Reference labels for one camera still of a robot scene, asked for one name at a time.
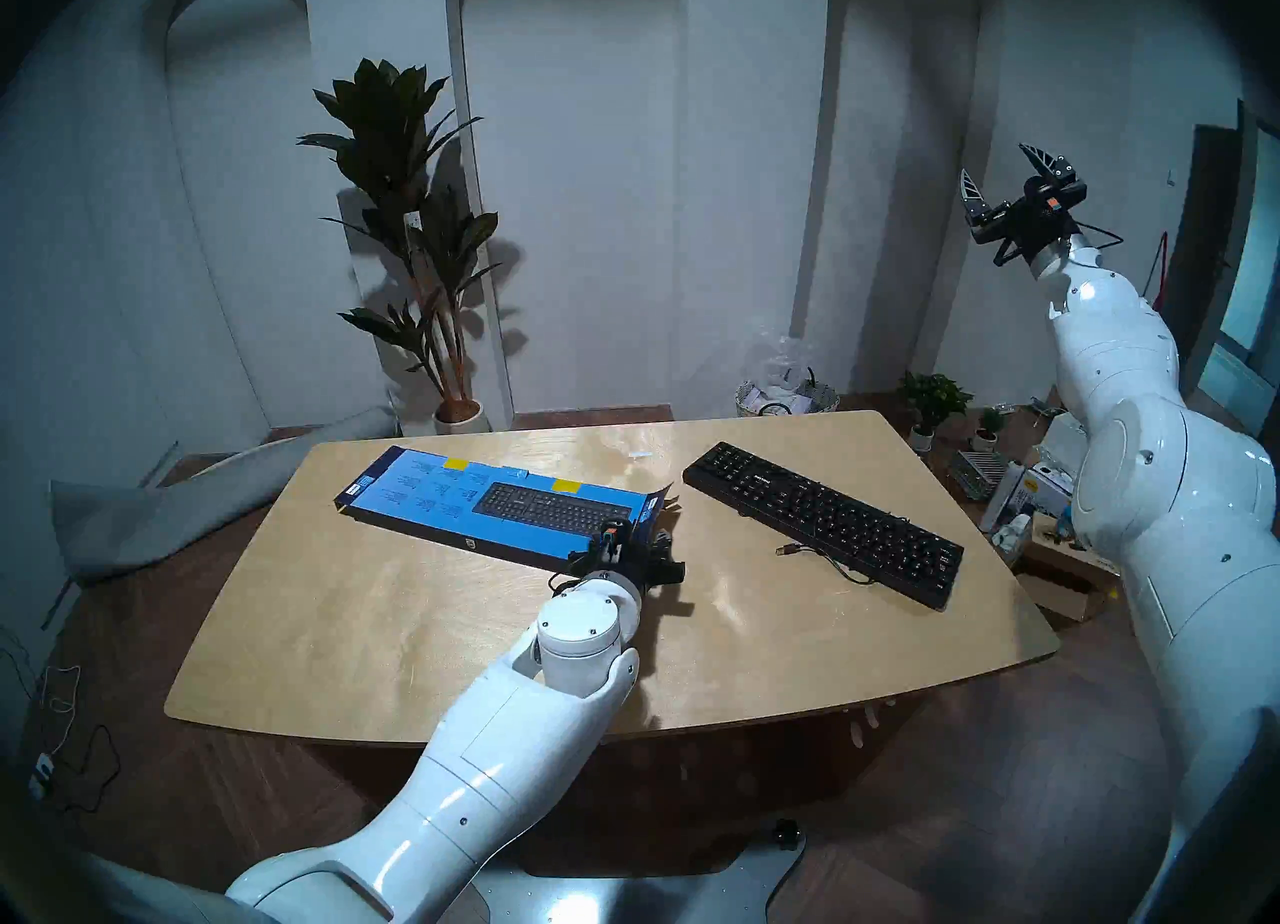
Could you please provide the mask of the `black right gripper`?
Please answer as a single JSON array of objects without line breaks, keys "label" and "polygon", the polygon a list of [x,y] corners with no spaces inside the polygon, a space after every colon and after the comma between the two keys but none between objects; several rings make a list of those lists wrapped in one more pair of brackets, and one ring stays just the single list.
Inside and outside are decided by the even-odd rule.
[{"label": "black right gripper", "polygon": [[1047,246],[1082,234],[1070,209],[1079,206],[1088,195],[1084,180],[1064,156],[1052,156],[1044,148],[1019,143],[1037,175],[1024,186],[1024,195],[1015,202],[988,203],[966,169],[960,170],[960,196],[970,235],[975,244],[998,242],[993,260],[1004,266],[1015,257],[1027,262]]}]

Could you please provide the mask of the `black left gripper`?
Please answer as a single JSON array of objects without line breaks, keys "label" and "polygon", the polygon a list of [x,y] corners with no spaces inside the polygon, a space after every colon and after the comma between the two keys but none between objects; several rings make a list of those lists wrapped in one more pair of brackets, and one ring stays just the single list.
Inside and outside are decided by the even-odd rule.
[{"label": "black left gripper", "polygon": [[614,572],[641,593],[654,586],[680,585],[686,564],[675,559],[675,539],[657,521],[605,520],[589,538],[585,550],[572,554],[572,576]]}]

